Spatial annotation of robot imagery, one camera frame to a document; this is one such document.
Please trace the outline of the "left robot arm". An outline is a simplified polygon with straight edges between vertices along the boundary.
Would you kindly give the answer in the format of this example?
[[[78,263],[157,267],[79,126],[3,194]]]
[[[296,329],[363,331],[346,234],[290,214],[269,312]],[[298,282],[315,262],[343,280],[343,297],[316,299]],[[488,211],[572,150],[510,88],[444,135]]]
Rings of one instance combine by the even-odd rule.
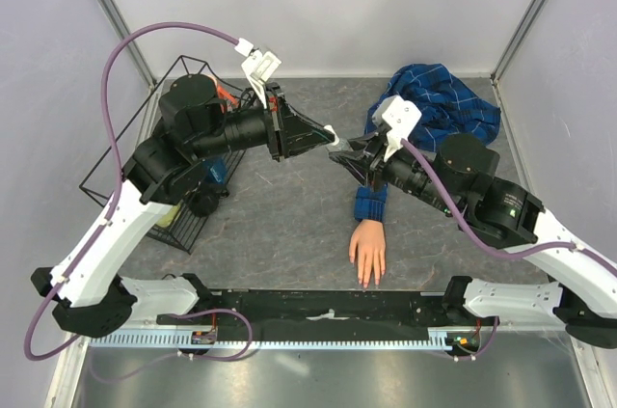
[[[281,161],[337,140],[330,128],[293,111],[276,84],[265,104],[228,109],[213,78],[189,74],[174,81],[158,108],[158,124],[123,166],[121,189],[99,219],[62,263],[31,277],[55,302],[52,315],[64,331],[100,338],[160,315],[204,323],[212,303],[196,275],[130,279],[119,274],[126,259],[164,215],[205,187],[207,160],[265,146]]]

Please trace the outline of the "white nail polish cap brush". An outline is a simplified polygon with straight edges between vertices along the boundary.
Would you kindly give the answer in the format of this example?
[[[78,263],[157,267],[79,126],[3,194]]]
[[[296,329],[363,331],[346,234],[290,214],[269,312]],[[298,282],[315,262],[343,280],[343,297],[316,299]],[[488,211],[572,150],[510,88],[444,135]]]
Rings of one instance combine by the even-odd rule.
[[[335,132],[334,128],[333,128],[330,124],[324,125],[324,126],[323,126],[323,128],[324,128],[324,129],[325,129],[328,133],[330,133],[330,134],[332,134],[332,135],[333,135],[332,145],[333,145],[333,146],[336,146],[336,145],[340,142],[340,139],[339,139],[338,135],[336,134],[336,132]]]

